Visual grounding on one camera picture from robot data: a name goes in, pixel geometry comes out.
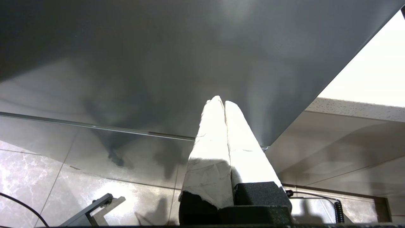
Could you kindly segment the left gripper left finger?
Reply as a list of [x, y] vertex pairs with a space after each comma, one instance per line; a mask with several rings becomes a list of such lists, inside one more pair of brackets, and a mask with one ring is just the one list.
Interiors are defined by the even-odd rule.
[[214, 96], [203, 107], [179, 203], [180, 225], [218, 224], [218, 212], [234, 205], [227, 125], [220, 96]]

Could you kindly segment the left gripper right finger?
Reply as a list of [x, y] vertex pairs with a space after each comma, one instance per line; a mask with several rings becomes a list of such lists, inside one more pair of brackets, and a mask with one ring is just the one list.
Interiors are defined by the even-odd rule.
[[291, 224], [292, 204], [237, 104], [225, 102], [234, 205], [222, 224]]

